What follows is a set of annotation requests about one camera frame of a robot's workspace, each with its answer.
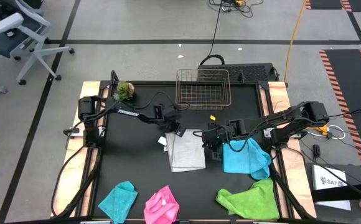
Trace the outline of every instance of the gray floor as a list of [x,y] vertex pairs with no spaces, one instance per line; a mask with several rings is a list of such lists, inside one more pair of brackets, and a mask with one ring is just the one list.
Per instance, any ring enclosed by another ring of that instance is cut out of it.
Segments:
[[[51,39],[61,39],[75,0],[45,0],[42,9],[52,22]],[[289,40],[300,2],[267,0],[255,6],[254,17],[221,14],[218,39]],[[217,13],[198,1],[81,0],[69,39],[211,39]],[[355,13],[361,26],[361,13]],[[305,11],[298,31],[300,40],[358,40],[345,11]],[[107,80],[116,70],[122,80],[174,80],[181,68],[197,68],[210,45],[71,45],[75,55],[64,54],[46,102],[34,141],[13,198],[7,222],[48,218],[54,181],[65,154],[65,136],[75,115],[84,81]],[[359,45],[295,45],[289,64],[288,94],[291,104],[306,100],[323,102],[329,114],[339,114],[320,49],[361,49]],[[284,73],[287,45],[215,45],[214,54],[226,63],[272,62]],[[47,59],[52,64],[54,57]],[[14,168],[35,115],[47,72],[36,65],[27,74],[26,86],[15,77],[21,62],[0,57],[0,208]],[[331,121],[346,129],[343,119]],[[352,143],[347,135],[345,140]],[[310,136],[304,142],[317,141]],[[323,158],[333,164],[360,165],[356,150],[337,141],[320,142]]]

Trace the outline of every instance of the office chair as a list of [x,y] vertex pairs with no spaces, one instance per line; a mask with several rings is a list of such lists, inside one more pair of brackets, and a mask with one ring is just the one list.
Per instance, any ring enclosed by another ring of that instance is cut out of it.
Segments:
[[[0,1],[10,4],[18,10],[17,13],[0,21],[0,55],[21,60],[20,54],[27,53],[27,51],[31,53],[30,59],[23,66],[16,77],[16,81],[20,85],[25,85],[24,75],[37,60],[56,80],[61,80],[62,77],[56,75],[42,57],[64,51],[69,51],[70,54],[74,54],[74,49],[70,47],[43,49],[44,43],[49,41],[49,39],[44,36],[44,33],[46,33],[51,24],[40,16],[42,13],[28,6],[23,0]],[[15,34],[14,37],[9,38],[5,32],[12,29],[15,30]]]

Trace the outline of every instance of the yellow cable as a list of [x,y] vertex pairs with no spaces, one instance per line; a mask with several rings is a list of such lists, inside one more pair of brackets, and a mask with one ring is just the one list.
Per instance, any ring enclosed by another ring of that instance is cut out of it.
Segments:
[[298,26],[299,26],[299,21],[301,20],[302,15],[304,14],[305,2],[306,2],[306,0],[304,0],[304,3],[302,4],[301,11],[299,12],[297,24],[295,24],[294,33],[293,33],[293,36],[291,37],[290,45],[289,45],[289,47],[288,47],[288,53],[287,53],[287,59],[286,59],[286,71],[285,71],[285,73],[284,73],[284,82],[287,80],[288,58],[290,57],[290,52],[291,52],[291,49],[292,49],[292,47],[293,47],[294,38],[295,38],[295,36],[296,36],[296,34],[297,34],[297,30],[298,30]]

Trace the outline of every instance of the cyan cloth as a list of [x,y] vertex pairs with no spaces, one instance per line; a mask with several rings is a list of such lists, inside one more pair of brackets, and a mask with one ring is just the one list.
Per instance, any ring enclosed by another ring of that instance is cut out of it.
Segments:
[[115,223],[124,223],[129,210],[138,196],[129,181],[118,184],[98,205]]
[[[240,149],[244,140],[230,141],[234,149]],[[256,180],[269,178],[271,158],[252,138],[247,140],[241,152],[234,152],[228,143],[223,144],[223,171],[232,174],[251,174]]]

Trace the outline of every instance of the potted plant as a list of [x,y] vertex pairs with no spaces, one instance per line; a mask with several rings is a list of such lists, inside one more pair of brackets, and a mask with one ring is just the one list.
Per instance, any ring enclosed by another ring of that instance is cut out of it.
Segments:
[[135,87],[128,82],[119,82],[117,85],[117,92],[114,94],[114,97],[117,100],[129,101],[132,99],[135,92]]

